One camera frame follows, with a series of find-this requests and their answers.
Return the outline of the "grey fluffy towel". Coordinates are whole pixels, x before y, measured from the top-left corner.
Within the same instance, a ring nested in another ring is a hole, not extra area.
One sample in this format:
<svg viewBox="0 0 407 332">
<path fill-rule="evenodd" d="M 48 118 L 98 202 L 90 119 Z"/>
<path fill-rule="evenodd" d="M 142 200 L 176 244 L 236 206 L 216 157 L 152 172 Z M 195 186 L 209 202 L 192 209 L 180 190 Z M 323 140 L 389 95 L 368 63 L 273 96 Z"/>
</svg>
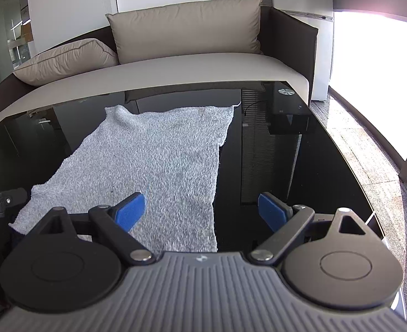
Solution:
<svg viewBox="0 0 407 332">
<path fill-rule="evenodd" d="M 215 252 L 213 201 L 233 107 L 184 107 L 130 113 L 106 108 L 106 118 L 66 158 L 12 228 L 26 234 L 52 207 L 71 214 L 116 205 L 142 193 L 146 207 L 130 230 L 153 253 Z"/>
</svg>

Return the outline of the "dark brown sofa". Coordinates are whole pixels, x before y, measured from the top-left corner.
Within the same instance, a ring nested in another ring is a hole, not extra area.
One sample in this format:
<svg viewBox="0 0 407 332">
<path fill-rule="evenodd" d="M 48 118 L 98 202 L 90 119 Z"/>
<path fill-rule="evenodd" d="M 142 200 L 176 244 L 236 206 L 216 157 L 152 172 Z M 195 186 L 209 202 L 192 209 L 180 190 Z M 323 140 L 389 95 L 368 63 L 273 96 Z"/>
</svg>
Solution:
<svg viewBox="0 0 407 332">
<path fill-rule="evenodd" d="M 87 38 L 100 40 L 118 57 L 110 24 L 58 46 Z M 116 92 L 128 92 L 133 99 L 139 99 L 195 84 L 286 82 L 304 102 L 309 102 L 317 29 L 261 3 L 258 40 L 258 54 L 206 53 L 119 62 L 39 87 L 22 82 L 13 71 L 0 82 L 0 123 L 14 115 L 72 100 Z"/>
</svg>

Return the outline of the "small beige side cushion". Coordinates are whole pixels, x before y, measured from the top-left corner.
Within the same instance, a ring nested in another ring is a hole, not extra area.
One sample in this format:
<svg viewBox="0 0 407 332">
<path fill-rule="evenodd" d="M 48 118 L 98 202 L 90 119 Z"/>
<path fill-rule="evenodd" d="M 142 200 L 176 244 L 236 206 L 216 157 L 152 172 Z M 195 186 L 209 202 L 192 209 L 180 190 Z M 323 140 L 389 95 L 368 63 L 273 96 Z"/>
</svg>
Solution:
<svg viewBox="0 0 407 332">
<path fill-rule="evenodd" d="M 55 47 L 21 64 L 14 76 L 32 86 L 119 64 L 114 51 L 95 38 L 87 38 Z"/>
</svg>

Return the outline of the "large beige back cushion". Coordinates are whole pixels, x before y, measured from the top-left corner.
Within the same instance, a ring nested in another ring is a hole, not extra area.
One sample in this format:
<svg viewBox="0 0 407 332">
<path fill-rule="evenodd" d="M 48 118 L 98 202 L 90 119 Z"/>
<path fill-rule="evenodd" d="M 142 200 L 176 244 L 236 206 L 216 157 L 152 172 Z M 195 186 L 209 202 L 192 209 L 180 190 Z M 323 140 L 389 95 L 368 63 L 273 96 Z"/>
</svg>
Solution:
<svg viewBox="0 0 407 332">
<path fill-rule="evenodd" d="M 262 0 L 209 0 L 108 14 L 121 64 L 206 53 L 260 52 Z"/>
</svg>

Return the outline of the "silver mini fridge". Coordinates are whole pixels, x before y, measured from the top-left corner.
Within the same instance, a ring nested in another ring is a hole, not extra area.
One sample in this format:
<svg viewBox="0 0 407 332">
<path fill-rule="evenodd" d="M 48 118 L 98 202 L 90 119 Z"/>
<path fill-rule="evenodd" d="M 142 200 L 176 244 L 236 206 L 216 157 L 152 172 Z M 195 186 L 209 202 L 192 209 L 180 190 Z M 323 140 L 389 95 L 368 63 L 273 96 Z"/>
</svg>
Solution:
<svg viewBox="0 0 407 332">
<path fill-rule="evenodd" d="M 333 0 L 273 0 L 273 7 L 317 29 L 312 100 L 325 101 L 332 67 Z"/>
</svg>

